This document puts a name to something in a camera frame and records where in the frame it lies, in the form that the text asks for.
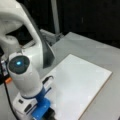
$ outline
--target cable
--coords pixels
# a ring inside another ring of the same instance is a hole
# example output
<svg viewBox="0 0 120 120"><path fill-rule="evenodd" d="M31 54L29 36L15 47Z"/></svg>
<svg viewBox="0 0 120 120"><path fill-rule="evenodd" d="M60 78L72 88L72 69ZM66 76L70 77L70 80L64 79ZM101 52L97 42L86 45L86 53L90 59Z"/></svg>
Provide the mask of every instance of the cable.
<svg viewBox="0 0 120 120"><path fill-rule="evenodd" d="M0 66L1 66L1 74L2 74L2 76L4 76L3 75L2 64L1 64L1 58L0 58ZM2 79L2 81L3 81L4 87L5 87L5 91L6 91L6 95L7 95L7 99L8 99L8 103L9 103L10 109L11 109L13 115L15 116L16 120L20 120L18 118L18 116L16 115L16 113L14 112L14 110L13 110L13 107L12 107L12 104L11 104L11 101L10 101L10 96L9 96L7 85L6 85L5 81L4 81L4 79Z"/></svg>

